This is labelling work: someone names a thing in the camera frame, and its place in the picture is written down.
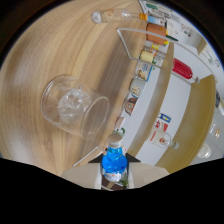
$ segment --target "wooden tabletop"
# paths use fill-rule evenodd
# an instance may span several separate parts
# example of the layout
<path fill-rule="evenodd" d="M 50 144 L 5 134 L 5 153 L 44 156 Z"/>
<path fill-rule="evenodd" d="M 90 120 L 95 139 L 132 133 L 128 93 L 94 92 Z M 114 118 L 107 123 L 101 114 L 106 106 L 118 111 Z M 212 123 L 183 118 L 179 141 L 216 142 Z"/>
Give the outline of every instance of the wooden tabletop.
<path fill-rule="evenodd" d="M 145 30 L 146 23 L 94 24 L 99 9 L 142 12 L 136 0 L 76 0 L 52 9 L 34 22 L 14 44 L 0 71 L 0 151 L 3 157 L 61 175 L 97 145 L 104 147 L 114 130 L 134 75 L 116 28 Z M 68 74 L 108 97 L 110 112 L 90 141 L 66 133 L 44 119 L 41 96 L 55 77 Z M 99 151 L 79 165 L 86 164 Z"/>

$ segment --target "sticker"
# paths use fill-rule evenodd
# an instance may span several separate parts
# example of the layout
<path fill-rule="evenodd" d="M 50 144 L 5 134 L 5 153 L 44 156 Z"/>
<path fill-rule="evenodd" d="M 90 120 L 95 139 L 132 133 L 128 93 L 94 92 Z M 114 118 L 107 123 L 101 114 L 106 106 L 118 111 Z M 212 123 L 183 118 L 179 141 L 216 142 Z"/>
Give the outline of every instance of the sticker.
<path fill-rule="evenodd" d="M 138 62 L 135 69 L 135 75 L 144 81 L 149 80 L 152 66 L 143 62 Z"/>
<path fill-rule="evenodd" d="M 166 131 L 168 128 L 168 124 L 164 123 L 161 119 L 158 118 L 154 124 L 154 127 L 160 128 L 163 131 Z"/>
<path fill-rule="evenodd" d="M 125 106 L 124 106 L 124 108 L 125 108 L 125 111 L 126 111 L 126 113 L 127 114 L 129 114 L 130 116 L 131 116 L 131 114 L 132 114 L 132 112 L 133 112 L 133 110 L 134 110 L 134 108 L 135 108 L 135 105 L 136 105 L 136 103 L 137 103 L 137 98 L 129 98 L 128 100 L 126 100 L 126 102 L 125 102 Z"/>
<path fill-rule="evenodd" d="M 153 127 L 146 141 L 152 143 L 153 145 L 163 147 L 167 142 L 164 135 L 165 132 L 163 130 Z"/>
<path fill-rule="evenodd" d="M 171 121 L 171 118 L 169 116 L 167 116 L 165 114 L 162 114 L 162 113 L 159 113 L 159 117 L 158 118 L 160 118 L 160 119 L 162 119 L 162 120 L 164 120 L 164 121 L 166 121 L 168 123 L 170 123 L 170 121 Z"/>
<path fill-rule="evenodd" d="M 130 92 L 133 97 L 138 98 L 145 89 L 146 82 L 140 79 L 132 79 L 130 85 Z"/>
<path fill-rule="evenodd" d="M 183 23 L 180 24 L 180 31 L 184 32 L 188 37 L 193 35 L 192 29 Z"/>
<path fill-rule="evenodd" d="M 121 179 L 121 174 L 120 173 L 104 173 L 104 176 L 107 180 L 111 182 L 118 182 Z"/>

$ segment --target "label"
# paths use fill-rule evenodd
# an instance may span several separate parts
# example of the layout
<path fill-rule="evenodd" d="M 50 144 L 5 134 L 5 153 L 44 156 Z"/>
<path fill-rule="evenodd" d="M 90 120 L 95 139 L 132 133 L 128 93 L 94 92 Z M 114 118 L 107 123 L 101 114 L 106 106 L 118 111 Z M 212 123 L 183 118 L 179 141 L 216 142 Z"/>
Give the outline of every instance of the label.
<path fill-rule="evenodd" d="M 127 114 L 129 114 L 131 116 L 134 108 L 135 108 L 135 105 L 137 103 L 137 99 L 138 98 L 129 98 L 126 102 L 125 102 L 125 111 Z"/>
<path fill-rule="evenodd" d="M 140 79 L 133 79 L 130 85 L 130 92 L 133 97 L 138 98 L 144 91 L 146 82 Z"/>
<path fill-rule="evenodd" d="M 159 50 L 159 44 L 157 43 L 152 43 L 152 48 L 155 49 L 155 50 Z"/>
<path fill-rule="evenodd" d="M 105 173 L 104 177 L 111 182 L 118 182 L 121 179 L 121 174 Z"/>
<path fill-rule="evenodd" d="M 164 123 L 161 119 L 158 118 L 154 124 L 154 127 L 160 128 L 163 131 L 166 131 L 168 128 L 168 124 Z"/>
<path fill-rule="evenodd" d="M 122 15 L 122 9 L 108 9 L 105 11 L 99 11 L 102 22 L 120 22 L 123 21 L 124 18 Z"/>
<path fill-rule="evenodd" d="M 170 123 L 170 121 L 171 121 L 171 117 L 169 117 L 165 114 L 162 114 L 162 113 L 159 113 L 159 118 L 166 121 L 167 123 Z"/>
<path fill-rule="evenodd" d="M 146 63 L 138 62 L 135 69 L 135 75 L 142 80 L 148 81 L 151 67 L 151 65 L 148 65 Z"/>
<path fill-rule="evenodd" d="M 159 128 L 153 127 L 146 141 L 161 147 L 165 144 L 166 141 L 164 135 L 164 131 Z"/>

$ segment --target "package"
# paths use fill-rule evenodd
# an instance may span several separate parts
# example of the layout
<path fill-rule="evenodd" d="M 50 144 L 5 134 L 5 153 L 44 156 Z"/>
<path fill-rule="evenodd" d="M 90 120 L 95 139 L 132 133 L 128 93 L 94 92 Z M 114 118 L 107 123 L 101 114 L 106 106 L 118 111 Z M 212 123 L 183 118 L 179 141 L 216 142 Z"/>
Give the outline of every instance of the package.
<path fill-rule="evenodd" d="M 125 112 L 129 116 L 132 115 L 132 113 L 134 111 L 134 108 L 136 107 L 137 101 L 138 101 L 138 98 L 133 97 L 132 94 L 129 93 L 129 95 L 128 95 L 128 97 L 125 100 L 124 105 L 123 105 L 123 108 L 124 108 Z"/>
<path fill-rule="evenodd" d="M 148 65 L 146 63 L 138 62 L 136 65 L 136 68 L 135 68 L 135 75 L 139 79 L 142 79 L 142 80 L 148 82 L 152 67 L 153 66 Z"/>

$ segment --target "bottle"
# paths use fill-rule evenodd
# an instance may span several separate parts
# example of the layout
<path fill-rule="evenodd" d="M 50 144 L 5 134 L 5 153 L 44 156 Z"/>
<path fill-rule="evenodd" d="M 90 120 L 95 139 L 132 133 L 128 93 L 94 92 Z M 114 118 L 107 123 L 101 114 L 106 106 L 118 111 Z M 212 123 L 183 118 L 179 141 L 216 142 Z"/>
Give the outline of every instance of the bottle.
<path fill-rule="evenodd" d="M 223 101 L 220 98 L 219 92 L 216 90 L 216 103 L 215 107 L 219 110 L 220 114 L 224 116 L 224 106 L 223 106 Z"/>
<path fill-rule="evenodd" d="M 145 20 L 150 23 L 165 26 L 166 20 L 164 18 L 156 18 L 145 13 L 132 13 L 127 9 L 112 8 L 106 10 L 95 11 L 91 14 L 91 19 L 94 23 L 109 23 L 109 22 L 123 22 L 129 21 L 131 18 Z"/>
<path fill-rule="evenodd" d="M 178 149 L 179 143 L 171 139 L 171 136 L 160 128 L 153 127 L 146 140 L 154 145 L 160 146 L 162 148 L 172 147 Z"/>
<path fill-rule="evenodd" d="M 91 14 L 94 23 L 109 23 L 129 21 L 131 18 L 139 18 L 139 13 L 131 13 L 127 9 L 112 8 L 95 11 Z"/>
<path fill-rule="evenodd" d="M 122 139 L 119 133 L 108 136 L 107 154 L 102 159 L 102 173 L 110 182 L 120 181 L 127 172 L 127 159 L 121 148 Z"/>

